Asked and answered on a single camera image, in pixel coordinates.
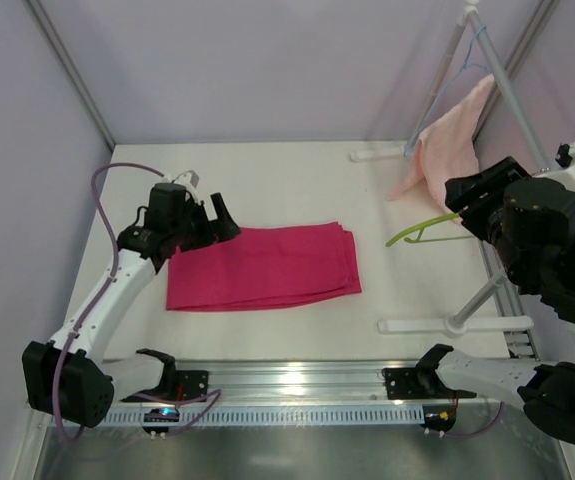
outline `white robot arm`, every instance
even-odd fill
[[[494,246],[520,294],[540,295],[554,308],[575,347],[575,144],[561,145],[556,161],[565,170],[532,177],[508,157],[449,180],[446,204]],[[416,370],[430,396],[466,390],[496,398],[575,444],[575,364],[477,359],[436,345]]]
[[[219,193],[211,196],[217,218],[208,219],[196,195],[197,182],[187,172],[155,184],[143,225],[137,219],[118,236],[117,263],[112,261],[80,309],[47,343],[31,342],[25,349],[23,370],[32,408],[54,413],[52,390],[58,388],[62,417],[94,427],[114,400],[138,392],[175,398],[173,357],[143,349],[119,362],[103,364],[103,359],[125,313],[177,248],[203,248],[240,233]]]

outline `purple cable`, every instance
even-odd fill
[[[65,364],[65,358],[67,356],[67,352],[69,352],[72,343],[74,343],[74,339],[76,338],[78,330],[80,330],[80,327],[82,326],[87,316],[89,316],[89,313],[93,310],[93,308],[105,294],[105,292],[112,283],[112,278],[116,275],[116,272],[118,271],[118,245],[116,244],[116,235],[114,234],[114,230],[111,228],[111,224],[109,223],[107,214],[103,209],[102,203],[100,201],[100,193],[98,192],[98,185],[96,183],[96,180],[98,179],[98,176],[101,173],[106,172],[110,168],[114,167],[138,168],[140,170],[146,170],[148,172],[151,172],[155,175],[158,175],[159,177],[164,176],[162,172],[159,172],[155,168],[148,167],[146,165],[140,165],[138,163],[125,163],[125,162],[112,163],[111,165],[100,167],[91,176],[91,193],[94,197],[94,202],[96,203],[96,209],[98,210],[98,214],[100,215],[100,218],[103,224],[105,225],[105,229],[109,234],[109,240],[111,241],[112,264],[107,280],[105,280],[105,283],[103,283],[103,285],[100,287],[98,293],[96,293],[96,295],[94,295],[94,298],[92,298],[92,300],[87,304],[85,309],[80,314],[80,317],[78,317],[78,320],[74,324],[72,331],[69,333],[69,335],[67,335],[67,340],[65,340],[65,344],[63,345],[63,348],[60,351],[60,355],[58,356],[58,361],[56,362],[56,368],[54,370],[54,382],[52,383],[52,389],[51,389],[51,404],[52,404],[52,410],[54,412],[54,420],[56,422],[56,430],[58,431],[60,437],[67,443],[75,442],[82,434],[84,427],[81,426],[78,429],[76,435],[74,437],[70,437],[65,431],[65,426],[63,425],[63,417],[60,411],[59,391],[60,391],[60,377],[63,372],[63,365]]]
[[[211,402],[209,402],[209,404],[198,415],[196,415],[194,418],[192,418],[185,425],[182,425],[180,427],[176,427],[174,429],[169,430],[167,435],[172,436],[172,435],[178,435],[179,433],[182,433],[186,430],[189,430],[196,423],[198,423],[200,420],[202,420],[203,417],[205,415],[207,415],[207,412],[209,412],[213,408],[214,404],[218,401],[218,399],[220,398],[221,395],[222,395],[222,390],[220,388],[217,388],[217,389],[212,390],[208,394],[203,395],[201,397],[196,397],[196,398],[192,398],[191,400],[183,400],[183,401],[179,401],[179,402],[170,401],[170,400],[161,400],[159,398],[152,397],[151,395],[147,395],[144,393],[142,393],[142,394],[139,393],[139,394],[136,394],[135,396],[143,398],[145,400],[152,400],[152,401],[155,401],[158,403],[164,403],[166,405],[174,405],[176,407],[180,407],[183,405],[190,405],[192,403],[197,403],[197,402],[200,402],[202,400],[206,400],[210,397],[214,397],[214,399]],[[109,459],[115,457],[116,455],[127,450],[128,448],[133,447],[137,442],[145,440],[146,438],[150,438],[150,437],[134,438],[133,440],[125,443],[124,445],[114,449],[113,451],[111,451],[105,455],[98,456],[98,457],[84,457],[84,456],[76,455],[73,452],[69,451],[69,449],[67,448],[67,445],[64,445],[63,448],[61,449],[61,451],[56,456],[56,459],[54,460],[54,463],[53,463],[49,473],[47,474],[47,476],[45,478],[47,480],[51,480],[54,477],[54,474],[56,473],[56,467],[60,463],[60,460],[62,459],[64,454],[66,454],[70,458],[73,458],[74,460],[78,460],[80,462],[88,462],[88,463],[104,462],[106,460],[109,460]]]
[[[445,432],[445,433],[443,433],[442,436],[444,438],[451,438],[451,439],[455,439],[455,440],[469,440],[472,438],[480,437],[481,435],[487,433],[489,430],[494,428],[498,424],[498,422],[500,422],[500,417],[503,413],[504,408],[505,408],[505,403],[500,402],[500,405],[498,406],[498,413],[496,413],[496,416],[494,417],[494,419],[491,422],[489,422],[489,425],[481,428],[480,430],[478,430],[476,432],[472,432],[472,433],[449,433],[449,432]],[[428,432],[432,433],[434,435],[440,435],[439,432],[436,432],[434,430],[428,430]]]

